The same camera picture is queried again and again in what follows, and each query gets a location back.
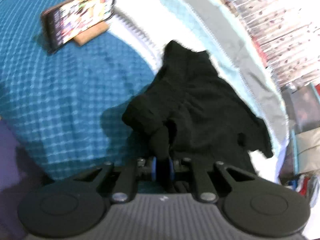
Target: smartphone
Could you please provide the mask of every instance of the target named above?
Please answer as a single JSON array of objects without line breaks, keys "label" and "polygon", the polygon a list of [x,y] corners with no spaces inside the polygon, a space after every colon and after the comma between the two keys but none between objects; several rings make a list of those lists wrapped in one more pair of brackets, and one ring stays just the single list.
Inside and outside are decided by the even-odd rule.
[{"label": "smartphone", "polygon": [[68,0],[41,14],[49,53],[54,53],[79,33],[114,15],[116,0]]}]

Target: light blue fabric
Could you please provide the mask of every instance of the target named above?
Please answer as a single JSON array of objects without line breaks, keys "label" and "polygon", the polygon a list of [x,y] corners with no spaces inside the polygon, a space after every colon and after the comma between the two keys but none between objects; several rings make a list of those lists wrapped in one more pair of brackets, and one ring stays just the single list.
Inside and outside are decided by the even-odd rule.
[{"label": "light blue fabric", "polygon": [[[241,78],[239,68],[234,65],[232,60],[224,52],[219,42],[210,34],[201,19],[193,12],[192,8],[183,0],[160,0],[175,16],[180,19],[203,43],[205,48],[217,59],[219,66],[217,70],[221,76],[235,88],[240,98],[247,103],[252,112],[261,118],[264,118],[264,113],[259,108],[259,105],[250,93],[250,89],[244,80]],[[272,130],[269,130],[274,154],[279,155],[281,144],[276,139]]]},{"label": "light blue fabric", "polygon": [[61,1],[0,0],[0,115],[53,179],[144,155],[121,116],[154,78],[147,63],[109,33],[48,55],[40,14]]}]

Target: checkered cloth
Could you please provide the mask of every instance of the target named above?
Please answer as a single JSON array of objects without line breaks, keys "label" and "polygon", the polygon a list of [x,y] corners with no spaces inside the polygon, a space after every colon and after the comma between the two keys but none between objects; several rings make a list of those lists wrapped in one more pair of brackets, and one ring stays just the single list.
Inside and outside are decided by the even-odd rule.
[{"label": "checkered cloth", "polygon": [[0,0],[0,115],[53,179],[146,153],[121,116],[154,77],[110,33],[48,55],[40,14],[61,1]]}]

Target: phone screen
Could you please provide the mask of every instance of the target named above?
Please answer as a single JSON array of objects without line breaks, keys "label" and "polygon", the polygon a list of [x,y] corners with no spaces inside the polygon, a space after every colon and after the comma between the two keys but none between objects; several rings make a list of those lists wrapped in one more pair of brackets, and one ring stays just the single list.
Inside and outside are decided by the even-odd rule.
[{"label": "phone screen", "polygon": [[55,10],[53,20],[57,46],[111,17],[113,6],[114,0],[73,0]]}]

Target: black garment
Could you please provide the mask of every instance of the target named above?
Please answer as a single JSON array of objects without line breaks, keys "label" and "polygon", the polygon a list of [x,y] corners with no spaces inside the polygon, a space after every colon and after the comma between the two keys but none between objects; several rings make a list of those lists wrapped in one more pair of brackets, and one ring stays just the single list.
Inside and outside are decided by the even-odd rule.
[{"label": "black garment", "polygon": [[147,135],[150,153],[223,161],[254,173],[248,150],[272,157],[264,121],[257,118],[212,66],[207,52],[192,52],[175,41],[148,90],[122,116]]}]

